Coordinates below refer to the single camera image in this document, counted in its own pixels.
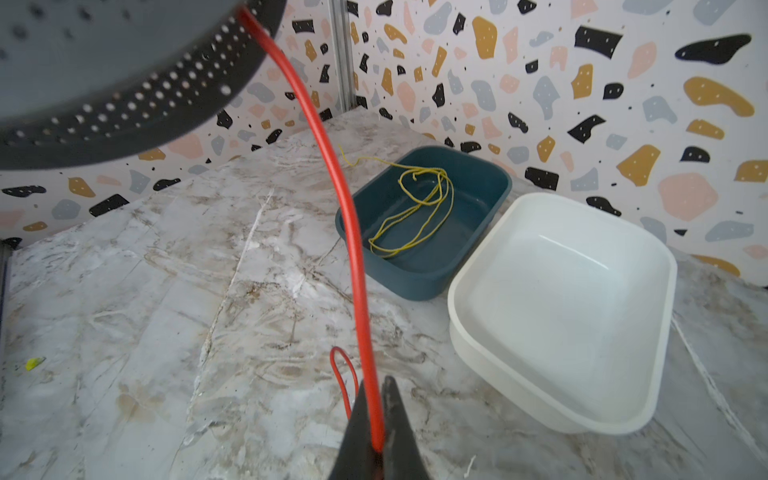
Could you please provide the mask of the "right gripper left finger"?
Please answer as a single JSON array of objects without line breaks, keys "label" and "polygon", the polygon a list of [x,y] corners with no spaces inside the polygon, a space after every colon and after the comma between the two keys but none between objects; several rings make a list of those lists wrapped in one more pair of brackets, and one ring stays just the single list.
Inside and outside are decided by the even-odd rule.
[{"label": "right gripper left finger", "polygon": [[355,399],[329,480],[373,480],[375,451],[372,447],[365,388]]}]

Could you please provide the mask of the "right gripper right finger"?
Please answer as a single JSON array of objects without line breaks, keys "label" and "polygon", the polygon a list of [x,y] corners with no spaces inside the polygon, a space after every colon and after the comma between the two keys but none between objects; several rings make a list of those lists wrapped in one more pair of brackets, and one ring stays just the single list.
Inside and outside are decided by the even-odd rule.
[{"label": "right gripper right finger", "polygon": [[386,480],[428,480],[414,432],[394,377],[383,384],[386,440],[382,450],[383,478]]}]

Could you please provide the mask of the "grey cable spool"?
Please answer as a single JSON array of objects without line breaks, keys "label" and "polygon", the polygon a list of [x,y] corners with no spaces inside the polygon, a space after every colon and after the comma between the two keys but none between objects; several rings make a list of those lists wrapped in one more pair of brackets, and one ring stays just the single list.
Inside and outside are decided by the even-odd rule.
[{"label": "grey cable spool", "polygon": [[237,1],[5,1],[1,167],[52,170],[163,146],[264,61]]}]

